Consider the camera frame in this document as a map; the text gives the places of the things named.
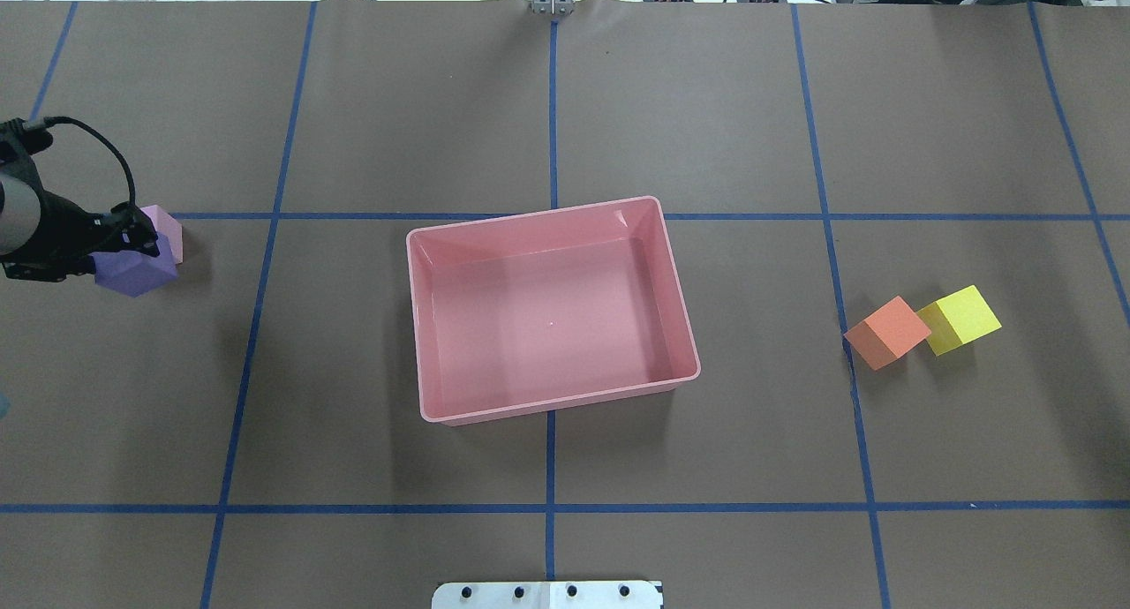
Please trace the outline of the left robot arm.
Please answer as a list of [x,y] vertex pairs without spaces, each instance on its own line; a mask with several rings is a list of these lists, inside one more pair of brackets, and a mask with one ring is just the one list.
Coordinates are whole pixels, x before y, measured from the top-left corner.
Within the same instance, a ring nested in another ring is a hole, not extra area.
[[[60,124],[93,136],[124,171],[127,200],[106,214],[93,214],[44,186],[33,157],[54,142]],[[94,127],[70,116],[26,121],[8,119],[1,129],[1,263],[7,278],[61,282],[95,275],[97,252],[138,252],[160,258],[159,234],[137,205],[133,172],[124,155]]]

